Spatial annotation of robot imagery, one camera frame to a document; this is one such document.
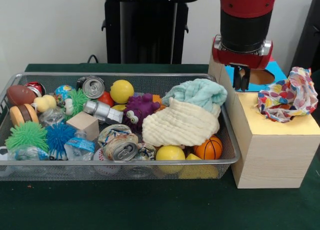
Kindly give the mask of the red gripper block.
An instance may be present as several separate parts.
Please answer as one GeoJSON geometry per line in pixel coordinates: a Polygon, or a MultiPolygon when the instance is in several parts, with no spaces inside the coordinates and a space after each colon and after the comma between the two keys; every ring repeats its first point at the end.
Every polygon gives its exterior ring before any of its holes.
{"type": "Polygon", "coordinates": [[[216,63],[234,66],[233,88],[246,91],[249,88],[251,70],[265,69],[271,58],[273,42],[265,40],[258,50],[253,52],[234,52],[225,48],[222,44],[222,36],[217,34],[213,39],[212,57],[216,63]],[[244,75],[240,75],[240,68],[244,67],[244,75]]]}

